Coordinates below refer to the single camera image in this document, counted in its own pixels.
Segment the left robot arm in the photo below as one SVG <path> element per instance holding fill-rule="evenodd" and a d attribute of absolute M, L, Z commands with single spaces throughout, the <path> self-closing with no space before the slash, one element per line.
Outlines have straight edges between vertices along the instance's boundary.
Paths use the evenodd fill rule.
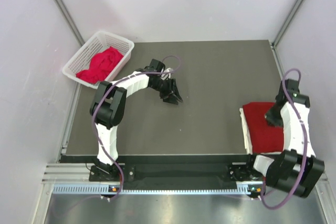
<path fill-rule="evenodd" d="M 183 101 L 172 74 L 161 60 L 152 59 L 145 68 L 135 70 L 117 81 L 103 81 L 98 85 L 90 107 L 93 132 L 98 140 L 98 161 L 95 166 L 107 180 L 117 178 L 121 168 L 117 164 L 117 130 L 121 123 L 127 98 L 147 88 L 159 93 L 160 99 L 178 105 Z"/>

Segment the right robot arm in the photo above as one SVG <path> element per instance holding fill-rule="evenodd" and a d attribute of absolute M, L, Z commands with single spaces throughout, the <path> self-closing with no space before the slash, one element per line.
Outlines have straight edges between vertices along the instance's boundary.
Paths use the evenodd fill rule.
<path fill-rule="evenodd" d="M 324 172 L 324 161 L 316 158 L 309 137 L 310 99 L 299 91 L 299 81 L 286 79 L 281 83 L 275 104 L 266 112 L 269 126 L 283 129 L 283 150 L 276 157 L 255 156 L 245 166 L 252 180 L 264 175 L 266 185 L 306 198 Z"/>

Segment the dark red t shirt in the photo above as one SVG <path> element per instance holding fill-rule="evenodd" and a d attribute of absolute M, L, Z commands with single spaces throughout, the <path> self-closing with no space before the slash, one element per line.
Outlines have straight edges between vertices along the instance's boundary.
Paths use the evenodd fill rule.
<path fill-rule="evenodd" d="M 282 149 L 284 133 L 281 127 L 269 126 L 265 113 L 274 105 L 273 102 L 250 102 L 242 106 L 255 147 Z"/>

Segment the white plastic basket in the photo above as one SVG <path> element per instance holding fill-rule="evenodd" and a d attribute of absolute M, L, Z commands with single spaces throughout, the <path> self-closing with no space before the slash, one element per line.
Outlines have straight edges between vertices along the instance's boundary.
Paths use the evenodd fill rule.
<path fill-rule="evenodd" d="M 112 81 L 130 60 L 134 42 L 119 35 L 96 32 L 63 67 L 65 76 L 96 89 L 100 81 Z"/>

